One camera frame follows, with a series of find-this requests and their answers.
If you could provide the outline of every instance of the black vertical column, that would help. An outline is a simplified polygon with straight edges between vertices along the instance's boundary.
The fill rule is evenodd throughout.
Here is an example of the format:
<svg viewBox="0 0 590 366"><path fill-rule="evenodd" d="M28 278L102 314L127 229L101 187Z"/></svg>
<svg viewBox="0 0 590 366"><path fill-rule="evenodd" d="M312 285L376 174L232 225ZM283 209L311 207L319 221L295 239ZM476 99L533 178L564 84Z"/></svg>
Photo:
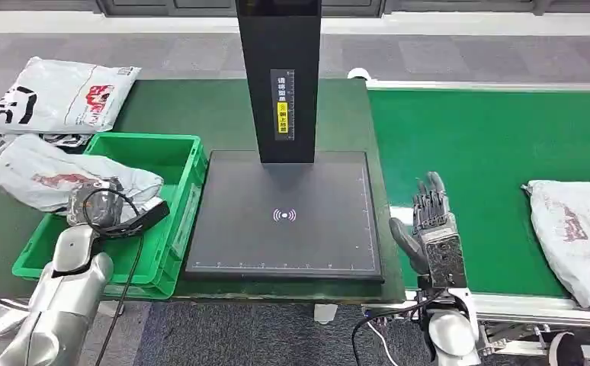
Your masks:
<svg viewBox="0 0 590 366"><path fill-rule="evenodd" d="M313 162L321 0L236 0L261 162Z"/></svg>

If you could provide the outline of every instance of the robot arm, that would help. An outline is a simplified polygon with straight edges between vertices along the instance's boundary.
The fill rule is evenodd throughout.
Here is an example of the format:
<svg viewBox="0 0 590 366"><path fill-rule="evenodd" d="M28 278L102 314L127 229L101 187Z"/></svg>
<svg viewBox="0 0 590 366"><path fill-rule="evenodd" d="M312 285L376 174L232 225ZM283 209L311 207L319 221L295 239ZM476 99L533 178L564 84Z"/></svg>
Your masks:
<svg viewBox="0 0 590 366"><path fill-rule="evenodd" d="M440 366L480 364L476 309L467 287L457 223L445 187L436 172L428 173L429 187L419 181L413 198L412 235L396 218L390 230L419 274L418 300L436 297L419 312L419 322L433 359Z"/></svg>
<svg viewBox="0 0 590 366"><path fill-rule="evenodd" d="M59 235L53 260L43 269L30 298L30 314L0 355L0 366L78 364L86 333L113 274L113 261L99 252L99 241L136 235L168 214L167 204L154 200L149 210L144 207L138 217L119 224L122 202L113 191L120 190L112 179L85 183L73 191L67 216L71 226Z"/></svg>

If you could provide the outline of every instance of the green crate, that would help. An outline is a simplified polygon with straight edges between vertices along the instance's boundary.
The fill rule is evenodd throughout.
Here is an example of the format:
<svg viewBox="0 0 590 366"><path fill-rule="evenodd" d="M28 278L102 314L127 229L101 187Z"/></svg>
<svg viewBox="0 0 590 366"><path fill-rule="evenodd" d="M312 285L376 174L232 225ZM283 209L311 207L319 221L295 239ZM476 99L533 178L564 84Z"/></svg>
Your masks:
<svg viewBox="0 0 590 366"><path fill-rule="evenodd" d="M101 133L93 137L84 154L107 156L132 168L160 175L160 197L169 215L142 236L105 240L104 252L114 261L114 274L106 295L122 294L140 240L143 252L127 291L128 297L163 300L176 287L196 217L207 160L198 136L144 133ZM68 227L65 217L47 214L12 266L12 274L36 280L53 258L60 233Z"/></svg>

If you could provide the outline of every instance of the polybag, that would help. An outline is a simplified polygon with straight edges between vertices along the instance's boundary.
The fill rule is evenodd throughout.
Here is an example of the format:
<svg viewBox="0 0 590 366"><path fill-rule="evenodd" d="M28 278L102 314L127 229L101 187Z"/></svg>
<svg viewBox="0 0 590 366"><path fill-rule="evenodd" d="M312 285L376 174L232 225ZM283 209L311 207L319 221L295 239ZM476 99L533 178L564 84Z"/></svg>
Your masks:
<svg viewBox="0 0 590 366"><path fill-rule="evenodd" d="M67 154L33 134L0 147L0 187L20 202L44 212L66 213L70 192L82 182L117 177L136 207L159 194L162 178L104 156ZM122 221L133 210L123 208Z"/></svg>
<svg viewBox="0 0 590 366"><path fill-rule="evenodd" d="M0 100L0 134L108 131L139 71L33 57Z"/></svg>
<svg viewBox="0 0 590 366"><path fill-rule="evenodd" d="M590 182L529 181L531 221L549 266L590 307Z"/></svg>

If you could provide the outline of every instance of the yellow label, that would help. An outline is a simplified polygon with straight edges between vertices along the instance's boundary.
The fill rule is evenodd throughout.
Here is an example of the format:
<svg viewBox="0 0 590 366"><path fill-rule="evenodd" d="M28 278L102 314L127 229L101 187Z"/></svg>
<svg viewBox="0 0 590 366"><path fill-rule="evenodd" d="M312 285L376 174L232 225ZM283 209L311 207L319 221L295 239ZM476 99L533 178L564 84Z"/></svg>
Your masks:
<svg viewBox="0 0 590 366"><path fill-rule="evenodd" d="M278 133L288 133L288 103L286 101L277 102L277 131Z"/></svg>

